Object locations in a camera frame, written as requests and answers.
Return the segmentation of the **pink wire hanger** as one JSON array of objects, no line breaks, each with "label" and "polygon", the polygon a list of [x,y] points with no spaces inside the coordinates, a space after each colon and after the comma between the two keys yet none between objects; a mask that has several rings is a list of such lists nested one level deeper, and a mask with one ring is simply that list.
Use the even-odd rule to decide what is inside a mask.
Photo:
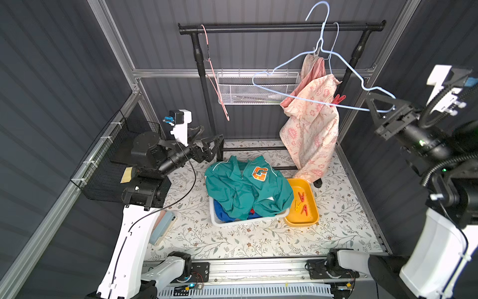
[{"label": "pink wire hanger", "polygon": [[201,24],[200,27],[202,28],[204,36],[205,36],[205,42],[206,42],[206,46],[207,46],[207,61],[209,63],[210,71],[212,73],[212,77],[207,75],[207,78],[209,79],[210,83],[213,85],[213,88],[214,88],[215,93],[217,95],[218,101],[219,101],[219,103],[220,103],[220,105],[223,109],[225,118],[229,122],[230,121],[230,116],[229,116],[229,113],[227,111],[227,108],[225,107],[225,103],[224,103],[222,93],[221,93],[220,87],[219,87],[218,78],[216,76],[214,65],[213,65],[211,57],[210,57],[209,37],[208,37],[208,34],[207,34],[207,30],[206,30],[206,28],[203,24]]}]

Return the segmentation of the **green jacket orange letter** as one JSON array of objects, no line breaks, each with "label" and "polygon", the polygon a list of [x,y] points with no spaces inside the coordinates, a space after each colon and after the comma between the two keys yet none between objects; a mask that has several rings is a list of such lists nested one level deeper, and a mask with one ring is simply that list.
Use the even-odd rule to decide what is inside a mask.
[{"label": "green jacket orange letter", "polygon": [[205,171],[208,195],[230,219],[274,217],[291,207],[293,189],[284,175],[263,156],[240,161],[231,156]]}]

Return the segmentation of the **pink floral garment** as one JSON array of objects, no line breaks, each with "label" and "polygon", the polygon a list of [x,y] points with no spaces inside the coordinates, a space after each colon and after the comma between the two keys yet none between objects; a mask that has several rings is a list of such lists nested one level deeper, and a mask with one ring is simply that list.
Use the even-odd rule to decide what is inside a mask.
[{"label": "pink floral garment", "polygon": [[301,82],[280,106],[289,117],[280,138],[298,168],[295,178],[313,183],[327,173],[339,135],[334,94],[340,82],[326,73],[322,57],[308,54]]}]

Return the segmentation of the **red clothespin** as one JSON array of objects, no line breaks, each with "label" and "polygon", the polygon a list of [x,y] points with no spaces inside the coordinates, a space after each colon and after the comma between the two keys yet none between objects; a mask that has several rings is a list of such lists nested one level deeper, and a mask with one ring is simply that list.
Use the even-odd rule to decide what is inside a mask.
[{"label": "red clothespin", "polygon": [[309,209],[308,209],[308,205],[307,205],[307,204],[305,204],[305,205],[302,207],[301,214],[305,215],[306,217],[309,216]]}]

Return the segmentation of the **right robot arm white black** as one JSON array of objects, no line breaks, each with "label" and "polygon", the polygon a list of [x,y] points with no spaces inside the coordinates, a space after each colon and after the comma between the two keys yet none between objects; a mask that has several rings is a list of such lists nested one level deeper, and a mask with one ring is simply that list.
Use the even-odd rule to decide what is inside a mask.
[{"label": "right robot arm white black", "polygon": [[478,124],[448,135],[419,125],[412,103],[370,93],[366,97],[376,134],[397,139],[412,155],[409,166],[427,190],[426,220],[409,258],[370,258],[373,275],[398,298],[450,299],[478,246]]}]

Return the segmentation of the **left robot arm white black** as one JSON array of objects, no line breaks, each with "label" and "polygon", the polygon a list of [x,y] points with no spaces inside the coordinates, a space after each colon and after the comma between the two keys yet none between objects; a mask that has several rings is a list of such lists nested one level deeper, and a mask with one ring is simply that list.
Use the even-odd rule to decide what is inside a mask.
[{"label": "left robot arm white black", "polygon": [[123,220],[112,259],[98,288],[88,299],[155,299],[158,292],[175,280],[190,279],[190,254],[173,252],[155,268],[142,273],[146,248],[159,228],[160,213],[171,188],[169,174],[196,161],[211,162],[223,143],[216,135],[194,141],[196,134],[185,134],[185,140],[169,141],[149,131],[124,142],[113,156],[116,174],[97,171],[83,192],[88,199],[117,199],[123,204]]}]

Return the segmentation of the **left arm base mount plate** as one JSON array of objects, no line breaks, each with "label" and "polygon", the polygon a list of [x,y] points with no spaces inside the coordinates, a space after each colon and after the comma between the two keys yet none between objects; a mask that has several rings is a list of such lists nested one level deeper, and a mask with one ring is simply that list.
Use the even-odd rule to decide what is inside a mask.
[{"label": "left arm base mount plate", "polygon": [[209,262],[193,262],[188,275],[175,280],[181,284],[206,283],[209,281],[210,263]]}]

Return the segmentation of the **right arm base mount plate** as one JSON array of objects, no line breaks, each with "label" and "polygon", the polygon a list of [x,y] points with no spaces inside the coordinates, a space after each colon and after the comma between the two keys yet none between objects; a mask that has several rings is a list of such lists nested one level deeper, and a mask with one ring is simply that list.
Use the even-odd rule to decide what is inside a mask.
[{"label": "right arm base mount plate", "polygon": [[355,280],[360,274],[353,270],[343,269],[339,266],[327,264],[326,259],[309,259],[306,261],[305,270],[308,272],[310,279],[351,279]]}]

